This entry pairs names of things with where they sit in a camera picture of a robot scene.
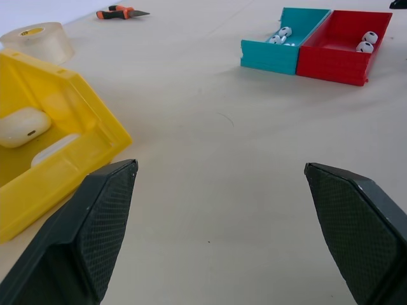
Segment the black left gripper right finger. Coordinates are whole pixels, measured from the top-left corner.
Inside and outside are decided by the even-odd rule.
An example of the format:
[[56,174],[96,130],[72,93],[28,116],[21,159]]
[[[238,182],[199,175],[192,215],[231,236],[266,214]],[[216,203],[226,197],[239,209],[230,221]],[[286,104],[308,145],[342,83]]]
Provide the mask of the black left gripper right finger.
[[406,304],[406,214],[373,180],[307,163],[321,230],[357,304]]

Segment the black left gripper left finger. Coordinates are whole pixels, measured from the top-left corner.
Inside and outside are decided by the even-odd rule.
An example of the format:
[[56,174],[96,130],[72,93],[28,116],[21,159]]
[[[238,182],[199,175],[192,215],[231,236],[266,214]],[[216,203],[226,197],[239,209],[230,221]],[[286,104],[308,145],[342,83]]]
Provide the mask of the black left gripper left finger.
[[1,304],[100,304],[125,236],[136,159],[88,174],[1,282]]

